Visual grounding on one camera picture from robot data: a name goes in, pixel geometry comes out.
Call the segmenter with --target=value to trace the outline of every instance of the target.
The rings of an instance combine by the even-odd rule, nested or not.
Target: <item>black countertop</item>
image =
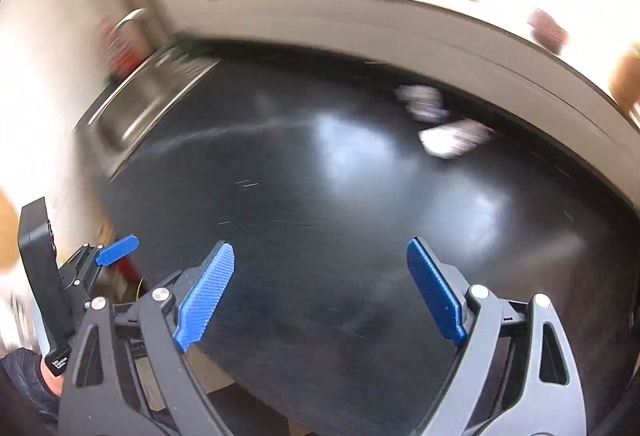
[[[551,297],[593,428],[638,355],[626,205],[504,136],[432,158],[392,93],[411,80],[332,62],[225,58],[113,181],[95,170],[116,231],[140,238],[140,272],[151,284],[231,242],[236,273],[201,348],[322,436],[409,434],[454,355],[406,270],[420,235],[498,296]]]

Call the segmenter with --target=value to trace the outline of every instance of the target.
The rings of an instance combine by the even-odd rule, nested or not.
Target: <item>person's wrist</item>
[[[40,358],[40,374],[42,375],[47,387],[49,387],[49,390],[56,396],[60,396],[62,394],[62,384],[65,381],[65,377],[63,374],[60,376],[53,376],[53,373],[49,371],[49,368],[44,361],[44,357]]]

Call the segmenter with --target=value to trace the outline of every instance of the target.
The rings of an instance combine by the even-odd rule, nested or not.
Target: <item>orange pot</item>
[[[640,99],[640,58],[621,56],[609,79],[611,96],[628,113]]]

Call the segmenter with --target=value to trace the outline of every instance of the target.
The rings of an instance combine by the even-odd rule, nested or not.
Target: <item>jacket sleeve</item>
[[[26,348],[8,353],[0,364],[18,393],[39,413],[47,418],[57,419],[60,399],[53,394],[40,372],[42,357]]]

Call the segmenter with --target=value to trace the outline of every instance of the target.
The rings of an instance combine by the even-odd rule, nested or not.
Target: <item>sink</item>
[[[151,55],[87,122],[87,136],[108,177],[113,177],[171,106],[220,60]]]

